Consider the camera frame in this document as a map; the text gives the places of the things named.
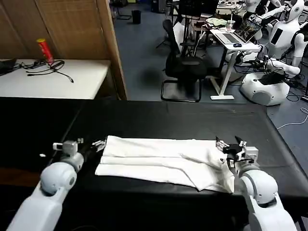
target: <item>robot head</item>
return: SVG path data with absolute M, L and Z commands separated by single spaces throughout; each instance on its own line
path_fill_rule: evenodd
M 304 0 L 291 0 L 285 2 L 285 15 L 284 20 L 290 22 L 298 19 L 304 9 Z

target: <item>laptop screen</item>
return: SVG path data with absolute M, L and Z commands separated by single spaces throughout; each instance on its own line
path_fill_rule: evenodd
M 244 42 L 248 42 L 261 28 L 262 26 L 259 24 L 249 19 L 245 19 L 234 33 Z

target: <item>computer mouse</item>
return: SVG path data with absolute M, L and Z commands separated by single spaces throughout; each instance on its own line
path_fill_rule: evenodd
M 242 47 L 242 45 L 240 43 L 234 43 L 233 46 L 234 47 Z

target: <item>monitor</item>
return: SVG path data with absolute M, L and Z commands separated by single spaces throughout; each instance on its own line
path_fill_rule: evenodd
M 179 12 L 183 15 L 200 17 L 202 0 L 180 0 Z
M 214 15 L 219 0 L 202 0 L 202 13 Z

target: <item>trash can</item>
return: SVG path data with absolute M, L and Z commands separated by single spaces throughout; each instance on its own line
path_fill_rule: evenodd
M 133 16 L 133 24 L 141 23 L 141 11 L 131 11 L 131 15 Z

